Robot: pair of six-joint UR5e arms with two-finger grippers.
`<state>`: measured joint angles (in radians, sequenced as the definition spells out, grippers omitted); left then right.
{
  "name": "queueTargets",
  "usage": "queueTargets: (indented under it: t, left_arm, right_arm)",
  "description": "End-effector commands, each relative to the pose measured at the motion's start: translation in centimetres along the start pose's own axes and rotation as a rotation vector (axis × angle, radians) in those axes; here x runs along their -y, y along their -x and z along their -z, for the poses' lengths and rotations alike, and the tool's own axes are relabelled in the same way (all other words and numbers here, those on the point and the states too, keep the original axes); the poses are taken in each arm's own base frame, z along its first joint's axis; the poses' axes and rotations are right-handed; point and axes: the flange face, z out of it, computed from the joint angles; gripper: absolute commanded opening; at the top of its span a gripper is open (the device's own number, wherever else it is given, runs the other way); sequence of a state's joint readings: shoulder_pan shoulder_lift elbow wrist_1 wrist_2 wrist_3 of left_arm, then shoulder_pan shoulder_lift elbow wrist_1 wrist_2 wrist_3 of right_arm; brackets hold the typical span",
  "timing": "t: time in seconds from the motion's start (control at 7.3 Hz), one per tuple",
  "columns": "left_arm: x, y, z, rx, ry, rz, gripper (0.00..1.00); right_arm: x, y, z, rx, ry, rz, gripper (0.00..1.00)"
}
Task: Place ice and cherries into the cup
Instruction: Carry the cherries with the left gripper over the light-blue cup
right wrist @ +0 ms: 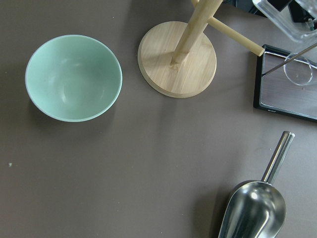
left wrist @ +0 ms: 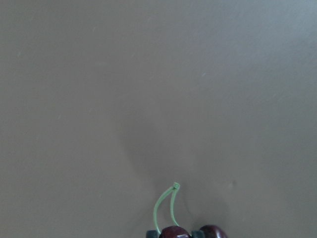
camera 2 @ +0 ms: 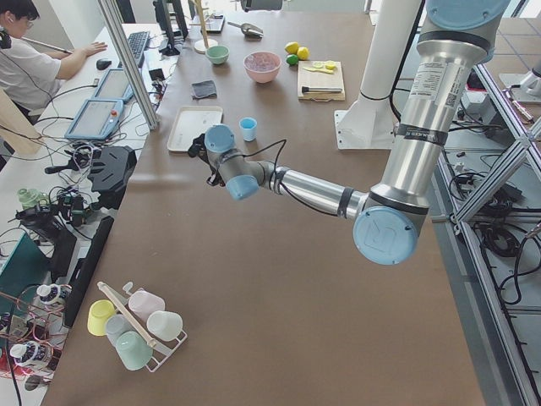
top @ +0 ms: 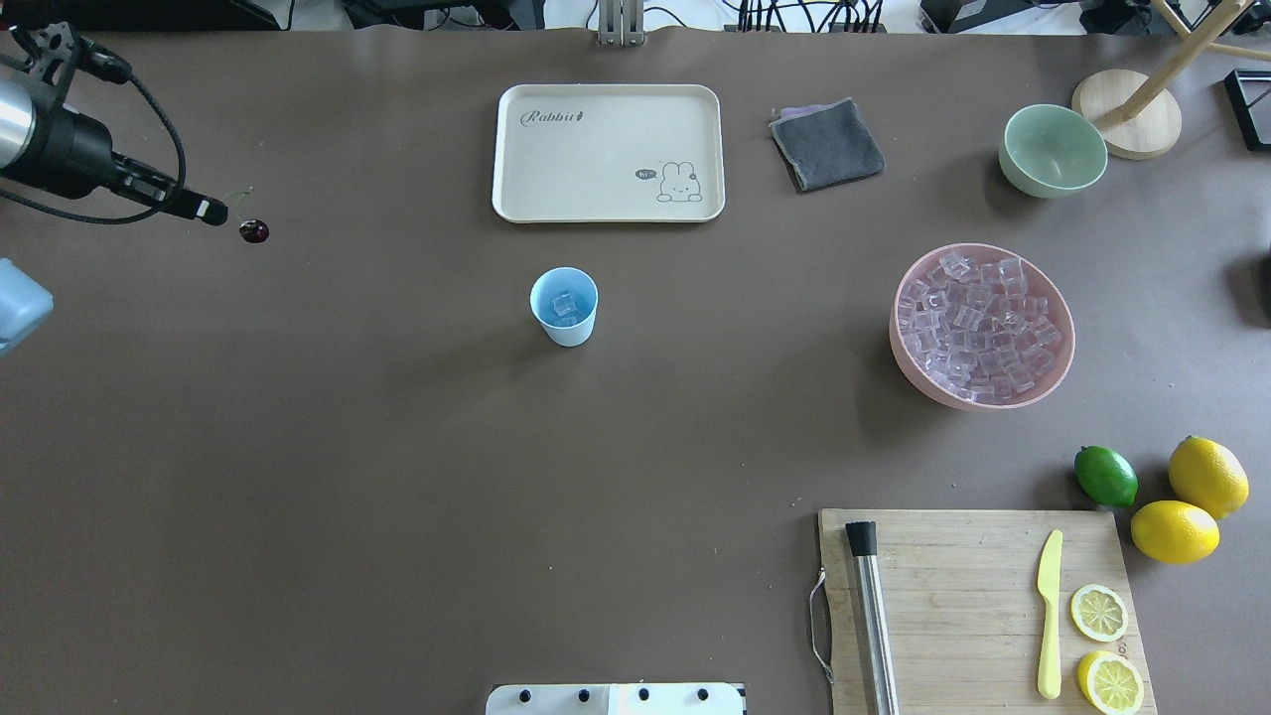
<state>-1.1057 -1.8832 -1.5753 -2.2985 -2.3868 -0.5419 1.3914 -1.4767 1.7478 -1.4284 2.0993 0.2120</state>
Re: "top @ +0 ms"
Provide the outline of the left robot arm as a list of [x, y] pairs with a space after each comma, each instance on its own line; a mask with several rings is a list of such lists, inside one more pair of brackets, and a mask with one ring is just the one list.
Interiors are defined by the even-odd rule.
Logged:
[[[121, 232], [167, 215], [208, 227], [231, 224], [224, 199], [189, 185], [186, 140], [122, 55], [69, 22], [6, 28], [18, 56], [3, 56], [3, 203], [64, 224]], [[104, 121], [70, 103], [83, 72], [135, 90], [172, 142], [173, 169], [131, 157]]]

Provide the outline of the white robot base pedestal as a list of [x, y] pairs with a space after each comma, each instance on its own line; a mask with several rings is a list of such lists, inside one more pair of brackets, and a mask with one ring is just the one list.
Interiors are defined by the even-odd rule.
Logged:
[[727, 682], [505, 685], [486, 714], [746, 714], [744, 686]]

